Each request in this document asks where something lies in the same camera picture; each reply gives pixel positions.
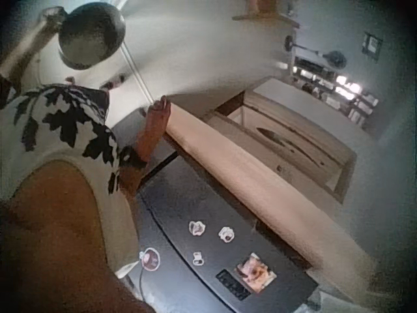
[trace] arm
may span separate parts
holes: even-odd
[[[171,103],[165,96],[149,108],[145,130],[137,135],[134,146],[136,154],[142,161],[149,162],[151,159],[152,152],[165,133],[170,115]],[[144,168],[133,166],[120,168],[121,187],[128,198],[135,197],[144,172]]]
[[[66,13],[62,7],[44,10],[40,21],[1,62],[0,75],[13,85],[20,86],[20,80],[29,62],[59,31],[65,16]]]
[[[40,168],[1,212],[2,295],[16,312],[154,312],[108,268],[94,194],[70,164]]]

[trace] hand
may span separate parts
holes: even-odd
[[[170,115],[171,102],[166,96],[149,107],[145,129],[137,135],[136,143],[136,152],[145,162],[149,161],[153,150],[164,135]]]
[[[63,7],[46,8],[40,13],[39,22],[49,33],[58,33],[68,14]]]
[[[38,25],[29,33],[32,40],[30,52],[38,53],[61,30],[68,14],[63,7],[46,8],[39,15]]]

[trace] cord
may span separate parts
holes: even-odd
[[[38,52],[36,57],[36,70],[35,70],[35,76],[36,76],[36,83],[38,84],[38,87],[42,87],[44,84],[40,80],[40,52]]]
[[[139,280],[138,280],[137,284],[139,286],[139,293],[141,294],[142,301],[145,302],[145,303],[148,303],[145,300],[145,294],[143,293],[143,289],[142,289],[142,276],[143,276],[143,267],[141,268],[141,272],[139,274]]]

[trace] white magnet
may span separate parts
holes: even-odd
[[[201,252],[194,252],[193,256],[194,256],[193,264],[195,266],[202,266],[204,264],[204,259],[201,255]]]
[[[219,233],[219,237],[225,243],[230,243],[235,238],[235,233],[230,227],[223,227]]]
[[[147,271],[154,272],[161,265],[161,257],[159,252],[153,248],[148,248],[144,252],[139,253],[139,259],[142,262],[142,267]]]
[[[206,230],[206,226],[201,221],[191,221],[188,225],[188,230],[193,234],[193,236],[201,236]]]

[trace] white wall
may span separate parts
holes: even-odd
[[[404,103],[405,87],[414,76],[415,40],[402,16],[378,1],[299,0],[297,43],[329,52],[339,50],[347,58],[341,72],[381,99],[367,131],[379,139]],[[364,32],[383,39],[378,62],[362,53]],[[312,61],[322,59],[297,49]]]
[[[381,99],[368,132],[377,140],[378,170],[357,182],[353,197],[368,197],[353,219],[355,239],[381,261],[391,288],[408,279],[416,239],[415,38],[401,16],[376,1],[299,0],[297,43],[329,52],[340,50],[348,64],[341,72]],[[383,39],[378,63],[362,53],[364,32]],[[321,61],[297,50],[297,54]],[[352,220],[349,212],[344,213]]]

